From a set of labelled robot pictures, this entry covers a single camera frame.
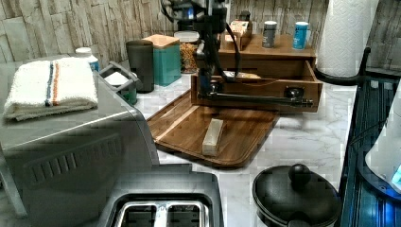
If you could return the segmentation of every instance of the white towel with stripes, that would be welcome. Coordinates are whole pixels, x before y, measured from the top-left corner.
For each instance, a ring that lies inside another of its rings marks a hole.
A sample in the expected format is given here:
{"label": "white towel with stripes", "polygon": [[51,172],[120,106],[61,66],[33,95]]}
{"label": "white towel with stripes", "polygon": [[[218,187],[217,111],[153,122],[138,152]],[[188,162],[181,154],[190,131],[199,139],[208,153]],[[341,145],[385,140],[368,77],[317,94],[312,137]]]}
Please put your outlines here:
{"label": "white towel with stripes", "polygon": [[14,76],[3,116],[25,120],[94,108],[96,87],[91,67],[78,58],[34,61]]}

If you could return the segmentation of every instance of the white countertop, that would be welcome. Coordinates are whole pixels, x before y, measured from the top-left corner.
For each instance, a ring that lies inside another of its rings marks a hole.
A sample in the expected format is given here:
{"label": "white countertop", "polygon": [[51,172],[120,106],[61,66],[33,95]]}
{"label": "white countertop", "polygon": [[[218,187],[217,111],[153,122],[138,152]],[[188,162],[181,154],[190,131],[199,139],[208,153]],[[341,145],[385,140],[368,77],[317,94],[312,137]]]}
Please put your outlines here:
{"label": "white countertop", "polygon": [[[183,75],[167,87],[155,86],[152,93],[139,94],[135,107],[149,118],[188,89],[190,76]],[[160,163],[191,163],[194,171],[216,174],[224,226],[266,226],[256,215],[252,196],[253,180],[264,169],[301,163],[339,189],[356,92],[357,86],[325,83],[319,110],[282,114],[261,149],[242,168],[212,168],[158,150]]]}

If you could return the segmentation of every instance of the black cooking pot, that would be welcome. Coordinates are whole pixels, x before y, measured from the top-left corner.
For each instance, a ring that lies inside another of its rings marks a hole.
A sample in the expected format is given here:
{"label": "black cooking pot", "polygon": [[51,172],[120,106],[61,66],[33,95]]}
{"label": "black cooking pot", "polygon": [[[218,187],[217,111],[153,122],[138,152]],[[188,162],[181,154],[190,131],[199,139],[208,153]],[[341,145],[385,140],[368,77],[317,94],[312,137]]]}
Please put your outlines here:
{"label": "black cooking pot", "polygon": [[258,216],[275,226],[328,226],[341,211],[333,185],[301,164],[259,173],[253,182],[253,199]]}

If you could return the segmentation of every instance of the black canister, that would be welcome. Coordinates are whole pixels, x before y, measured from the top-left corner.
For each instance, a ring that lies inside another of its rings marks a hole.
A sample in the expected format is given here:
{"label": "black canister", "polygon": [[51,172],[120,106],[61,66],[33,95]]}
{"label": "black canister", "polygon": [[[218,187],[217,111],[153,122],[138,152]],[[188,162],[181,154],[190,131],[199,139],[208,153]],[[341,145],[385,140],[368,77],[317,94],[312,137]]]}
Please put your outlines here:
{"label": "black canister", "polygon": [[142,81],[143,87],[138,93],[149,93],[154,90],[153,42],[129,41],[126,43],[130,70]]}

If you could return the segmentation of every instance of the wooden plank wall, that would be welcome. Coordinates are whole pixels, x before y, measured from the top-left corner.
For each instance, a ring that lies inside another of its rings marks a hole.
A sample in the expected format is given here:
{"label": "wooden plank wall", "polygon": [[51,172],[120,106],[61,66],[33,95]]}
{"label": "wooden plank wall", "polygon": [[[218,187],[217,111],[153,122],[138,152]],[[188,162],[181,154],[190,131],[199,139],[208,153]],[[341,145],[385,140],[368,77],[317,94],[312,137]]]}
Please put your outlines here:
{"label": "wooden plank wall", "polygon": [[105,66],[127,58],[127,41],[172,29],[159,0],[0,0],[0,63],[90,46]]}
{"label": "wooden plank wall", "polygon": [[[296,21],[309,22],[310,43],[317,48],[323,33],[329,0],[234,0],[230,21],[242,10],[251,13],[255,31],[268,20],[278,23],[279,34],[293,34]],[[401,70],[401,2],[380,0],[367,43],[372,48],[368,66]]]}
{"label": "wooden plank wall", "polygon": [[[263,22],[279,23],[293,34],[296,21],[308,21],[310,43],[318,46],[329,0],[231,0],[230,21],[251,12],[254,32]],[[0,0],[0,63],[73,53],[90,46],[102,66],[127,58],[125,42],[151,34],[172,35],[159,0]],[[368,44],[369,65],[401,70],[401,3],[380,0]]]}

